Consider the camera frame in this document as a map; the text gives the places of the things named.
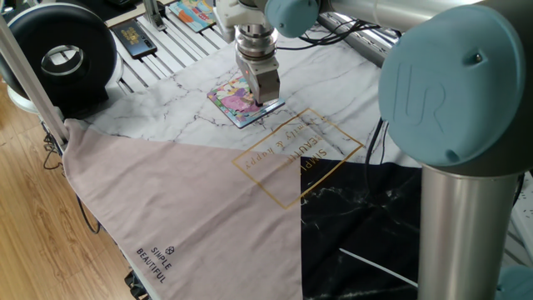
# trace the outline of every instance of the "white surface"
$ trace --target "white surface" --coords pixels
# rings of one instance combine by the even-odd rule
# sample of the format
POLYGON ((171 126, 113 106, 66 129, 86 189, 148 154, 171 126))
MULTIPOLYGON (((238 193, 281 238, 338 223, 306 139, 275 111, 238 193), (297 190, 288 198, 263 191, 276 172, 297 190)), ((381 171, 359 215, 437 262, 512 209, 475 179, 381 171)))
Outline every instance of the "white surface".
POLYGON ((162 70, 159 67, 157 67, 155 62, 153 62, 151 55, 147 55, 145 57, 141 57, 141 58, 139 58, 139 61, 141 63, 145 64, 150 69, 150 71, 152 71, 152 74, 157 77, 157 79, 166 78, 166 76, 162 72, 162 70))
POLYGON ((526 173, 524 187, 513 208, 511 219, 533 260, 533 178, 529 173, 526 173))
POLYGON ((172 71, 156 54, 151 54, 149 58, 166 78, 174 73, 174 71, 172 71))
POLYGON ((210 28, 202 31, 201 34, 204 38, 214 43, 217 49, 224 48, 227 45, 227 42, 224 42, 224 40, 210 28))
POLYGON ((146 85, 153 85, 159 80, 154 74, 153 70, 150 70, 146 65, 144 65, 142 62, 140 62, 137 59, 133 59, 133 57, 130 55, 130 53, 126 50, 126 48, 122 45, 118 37, 115 35, 114 32, 112 32, 112 36, 115 39, 115 44, 117 45, 117 51, 124 63, 126 65, 130 66, 131 68, 135 68, 136 73, 138 77, 146 84, 146 85))
POLYGON ((148 34, 156 44, 156 55, 175 73, 185 66, 194 63, 183 49, 176 45, 166 33, 155 29, 144 17, 138 18, 139 26, 148 34))
POLYGON ((220 32, 220 28, 218 26, 213 26, 212 29, 220 38, 222 38, 222 32, 220 32))
POLYGON ((124 73, 122 75, 124 84, 127 85, 132 92, 144 91, 148 85, 146 85, 137 74, 133 71, 129 65, 124 65, 124 73))
POLYGON ((166 33, 168 37, 172 39, 176 45, 180 46, 183 51, 189 54, 195 62, 207 56, 207 51, 202 51, 187 37, 187 35, 179 31, 168 19, 163 19, 163 22, 167 25, 166 33))
POLYGON ((118 86, 121 88, 122 92, 125 94, 133 93, 132 88, 126 85, 126 83, 123 81, 119 81, 118 86))

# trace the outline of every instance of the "card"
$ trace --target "card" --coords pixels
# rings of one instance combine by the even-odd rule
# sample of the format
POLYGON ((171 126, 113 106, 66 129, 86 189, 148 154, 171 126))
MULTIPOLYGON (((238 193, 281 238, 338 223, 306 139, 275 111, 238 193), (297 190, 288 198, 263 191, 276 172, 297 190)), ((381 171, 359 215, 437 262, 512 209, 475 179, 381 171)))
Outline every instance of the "card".
POLYGON ((253 101, 253 95, 244 77, 231 80, 223 86, 210 91, 207 97, 238 128, 244 128, 246 125, 255 122, 285 104, 285 100, 277 99, 265 102, 262 107, 258 107, 253 101))
POLYGON ((169 8, 195 33, 215 24, 213 7, 209 6, 206 0, 180 0, 169 8))

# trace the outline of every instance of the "white cable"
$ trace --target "white cable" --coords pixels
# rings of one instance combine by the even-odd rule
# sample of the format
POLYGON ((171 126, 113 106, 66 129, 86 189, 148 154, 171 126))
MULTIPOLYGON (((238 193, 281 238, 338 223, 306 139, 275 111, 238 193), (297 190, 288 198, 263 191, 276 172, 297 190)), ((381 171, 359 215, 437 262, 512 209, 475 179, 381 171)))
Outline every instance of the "white cable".
POLYGON ((400 275, 400 274, 398 274, 398 273, 395 273, 395 272, 389 270, 389 269, 386 268, 386 267, 382 267, 382 266, 378 265, 377 263, 375 263, 375 262, 371 262, 371 261, 369 261, 368 259, 365 259, 365 258, 363 258, 363 257, 360 257, 359 255, 356 255, 356 254, 354 254, 354 253, 352 253, 352 252, 348 252, 347 250, 344 250, 343 248, 339 248, 339 250, 341 250, 341 251, 342 251, 343 253, 345 253, 345 254, 350 255, 350 256, 353 257, 353 258, 357 258, 357 259, 359 259, 360 261, 362 261, 362 262, 364 262, 364 263, 368 263, 369 265, 371 265, 371 266, 373 266, 373 267, 376 267, 376 268, 378 268, 378 269, 380 269, 380 270, 382 270, 382 271, 385 271, 385 272, 389 273, 390 275, 392 275, 392 276, 394 276, 394 277, 396 277, 396 278, 398 278, 398 279, 400 279, 400 280, 403 280, 403 281, 405 281, 406 283, 409 283, 410 285, 412 285, 412 286, 415 287, 415 288, 418 288, 418 283, 416 283, 416 282, 414 282, 414 281, 412 281, 412 280, 410 280, 410 279, 407 279, 407 278, 403 277, 402 275, 400 275))

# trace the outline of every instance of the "metal pole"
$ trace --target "metal pole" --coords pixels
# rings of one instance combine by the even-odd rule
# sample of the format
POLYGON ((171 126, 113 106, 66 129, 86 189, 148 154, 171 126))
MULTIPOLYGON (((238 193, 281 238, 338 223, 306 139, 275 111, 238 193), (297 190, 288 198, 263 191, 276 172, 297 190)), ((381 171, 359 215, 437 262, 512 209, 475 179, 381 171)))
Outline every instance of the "metal pole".
POLYGON ((423 167, 419 300, 495 298, 517 178, 423 167))
POLYGON ((333 11, 375 23, 386 28, 407 31, 436 14, 481 0, 329 0, 333 11))
POLYGON ((68 131, 44 91, 37 75, 27 61, 17 40, 12 35, 11 30, 3 17, 0 17, 0 53, 2 53, 15 77, 22 85, 22 88, 35 104, 44 122, 50 128, 50 132, 56 138, 57 143, 62 146, 68 141, 68 131))

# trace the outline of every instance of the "ur logo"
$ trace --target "ur logo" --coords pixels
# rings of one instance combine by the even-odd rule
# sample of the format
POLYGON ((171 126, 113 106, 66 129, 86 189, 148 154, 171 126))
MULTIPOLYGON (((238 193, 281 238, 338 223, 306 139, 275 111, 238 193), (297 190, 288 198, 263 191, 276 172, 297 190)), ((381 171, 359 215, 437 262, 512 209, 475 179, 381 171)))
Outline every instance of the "ur logo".
POLYGON ((442 76, 423 67, 401 63, 396 82, 394 121, 412 126, 437 126, 438 110, 446 100, 442 76))
POLYGON ((173 246, 168 247, 167 250, 165 250, 165 253, 167 255, 173 254, 174 253, 174 247, 173 246))

